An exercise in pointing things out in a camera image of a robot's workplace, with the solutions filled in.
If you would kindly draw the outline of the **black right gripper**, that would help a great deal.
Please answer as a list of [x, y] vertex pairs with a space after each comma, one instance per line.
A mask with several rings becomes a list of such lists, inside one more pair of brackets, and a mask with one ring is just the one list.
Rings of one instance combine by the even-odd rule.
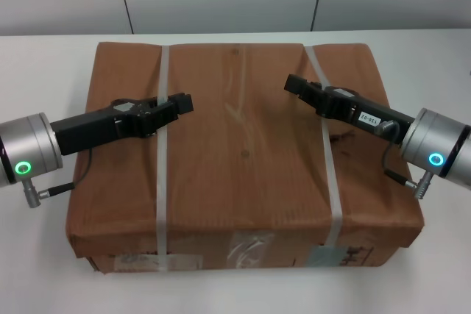
[[389, 142], [402, 142], [414, 118], [354, 91], [327, 86], [290, 74], [284, 90], [298, 96], [323, 118], [342, 121]]

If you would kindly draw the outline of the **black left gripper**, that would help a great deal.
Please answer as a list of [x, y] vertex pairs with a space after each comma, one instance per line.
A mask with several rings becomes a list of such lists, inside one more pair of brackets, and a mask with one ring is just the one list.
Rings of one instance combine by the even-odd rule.
[[116, 140], [149, 137], [193, 110], [191, 95], [186, 93], [117, 99], [106, 108], [54, 121], [51, 128], [60, 153], [70, 155]]

